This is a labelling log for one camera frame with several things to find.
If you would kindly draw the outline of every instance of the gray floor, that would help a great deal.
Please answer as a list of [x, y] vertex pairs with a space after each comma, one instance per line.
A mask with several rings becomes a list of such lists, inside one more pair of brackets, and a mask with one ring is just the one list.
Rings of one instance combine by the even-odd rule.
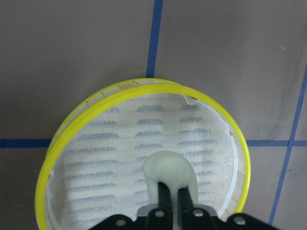
[[[52, 138], [90, 94], [144, 77], [153, 4], [1, 3], [0, 138]], [[247, 140], [288, 141], [307, 63], [306, 12], [304, 0], [165, 1], [155, 76], [217, 100]], [[306, 114], [305, 98], [295, 134], [305, 146], [291, 151], [273, 222], [281, 229], [306, 229]], [[287, 146], [253, 146], [244, 212], [268, 222]], [[34, 192], [46, 150], [0, 149], [1, 228], [37, 229]]]

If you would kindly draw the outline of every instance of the screw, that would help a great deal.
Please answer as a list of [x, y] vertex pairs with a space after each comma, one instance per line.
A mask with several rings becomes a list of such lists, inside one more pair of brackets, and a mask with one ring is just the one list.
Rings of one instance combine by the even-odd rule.
[[194, 209], [193, 210], [193, 215], [196, 217], [202, 217], [203, 216], [203, 212], [200, 209]]
[[246, 224], [246, 221], [243, 217], [240, 217], [240, 216], [236, 216], [234, 218], [234, 222], [237, 224], [237, 225], [245, 225]]
[[156, 211], [154, 214], [155, 214], [156, 217], [163, 217], [164, 211]]
[[124, 219], [119, 219], [115, 224], [117, 227], [122, 227], [126, 225], [126, 221]]

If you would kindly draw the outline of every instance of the blue grout line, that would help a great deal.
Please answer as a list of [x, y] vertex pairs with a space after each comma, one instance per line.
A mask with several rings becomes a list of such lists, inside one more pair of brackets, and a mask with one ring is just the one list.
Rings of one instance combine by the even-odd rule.
[[293, 125], [292, 125], [291, 134], [290, 134], [290, 138], [289, 138], [288, 149], [287, 149], [287, 152], [286, 152], [286, 156], [284, 157], [283, 167], [282, 167], [282, 171], [281, 171], [281, 174], [280, 174], [280, 177], [279, 177], [279, 182], [278, 182], [278, 186], [277, 186], [277, 189], [276, 189], [276, 194], [275, 194], [275, 198], [274, 198], [274, 202], [273, 202], [273, 206], [272, 206], [272, 210], [271, 210], [271, 214], [270, 214], [269, 224], [271, 224], [271, 225], [274, 222], [279, 198], [280, 198], [282, 188], [283, 188], [284, 178], [285, 178], [285, 175], [287, 173], [287, 167], [288, 167], [289, 160], [290, 160], [290, 157], [291, 157], [292, 147], [295, 143], [295, 141], [294, 141], [295, 133], [296, 133], [296, 130], [297, 130], [299, 116], [300, 116], [301, 110], [302, 110], [303, 100], [304, 100], [304, 96], [305, 96], [305, 92], [306, 92], [306, 86], [307, 86], [307, 66], [305, 68], [305, 74], [304, 74], [304, 77], [303, 77], [301, 91], [300, 91], [298, 101], [297, 101]]
[[[0, 149], [48, 148], [51, 139], [0, 139]], [[246, 140], [248, 147], [288, 146], [287, 140]], [[307, 146], [307, 140], [295, 140], [293, 146]]]
[[147, 69], [146, 69], [147, 78], [154, 77], [155, 58], [158, 50], [160, 24], [162, 17], [162, 6], [163, 6], [163, 0], [154, 1], [152, 30], [150, 33], [150, 42], [149, 42]]

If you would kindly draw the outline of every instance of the metal bolt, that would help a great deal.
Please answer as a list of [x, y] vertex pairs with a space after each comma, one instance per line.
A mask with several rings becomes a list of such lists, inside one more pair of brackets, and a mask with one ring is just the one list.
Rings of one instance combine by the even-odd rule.
[[155, 214], [156, 217], [163, 217], [164, 211], [156, 211], [154, 214]]
[[202, 217], [203, 216], [203, 212], [201, 209], [194, 209], [193, 210], [193, 215], [196, 217]]
[[237, 224], [237, 225], [245, 225], [246, 224], [246, 221], [243, 217], [241, 216], [236, 216], [234, 218], [234, 222]]
[[124, 219], [119, 219], [115, 224], [117, 227], [122, 227], [126, 225], [126, 221]]

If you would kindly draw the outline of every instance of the gray tile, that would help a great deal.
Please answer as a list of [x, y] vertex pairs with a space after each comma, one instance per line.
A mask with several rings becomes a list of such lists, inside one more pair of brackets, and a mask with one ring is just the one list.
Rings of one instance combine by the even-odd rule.
[[298, 121], [295, 140], [307, 140], [307, 96], [305, 94], [303, 106]]
[[34, 195], [46, 149], [0, 149], [1, 229], [36, 230]]
[[250, 147], [251, 183], [243, 212], [268, 222], [286, 147]]
[[217, 100], [247, 139], [289, 139], [307, 62], [307, 2], [164, 2], [156, 76]]
[[153, 1], [0, 7], [0, 138], [51, 138], [95, 91], [146, 71]]
[[307, 147], [294, 147], [273, 223], [280, 229], [306, 229], [306, 165]]

